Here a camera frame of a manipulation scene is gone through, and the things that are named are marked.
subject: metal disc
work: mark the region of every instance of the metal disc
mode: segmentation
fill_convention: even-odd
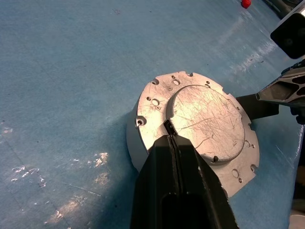
[[[126,137],[138,171],[155,140],[167,135],[166,119],[210,164],[228,197],[254,178],[259,148],[249,117],[222,86],[185,72],[157,76],[146,85],[131,112]]]

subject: red object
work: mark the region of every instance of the red object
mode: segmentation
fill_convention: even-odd
[[[247,9],[251,5],[251,0],[242,0],[242,6]]]

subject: circular metal plate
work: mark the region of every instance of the circular metal plate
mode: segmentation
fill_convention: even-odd
[[[131,113],[127,145],[138,171],[155,140],[167,135],[166,119],[179,135],[190,139],[229,197],[255,176],[258,142],[243,108],[213,80],[185,72],[157,76]]]

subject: aluminum flange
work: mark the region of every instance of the aluminum flange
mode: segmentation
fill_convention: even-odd
[[[228,197],[254,178],[259,147],[248,115],[218,83],[186,72],[157,76],[131,112],[126,137],[138,171],[155,140],[167,135],[163,126],[167,119],[210,165]]]

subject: blue table surface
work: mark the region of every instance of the blue table surface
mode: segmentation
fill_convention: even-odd
[[[127,229],[137,171],[128,113],[155,76],[258,92],[295,63],[262,0],[1,0],[0,228]],[[288,225],[303,128],[255,120],[257,176],[230,199],[242,229]]]

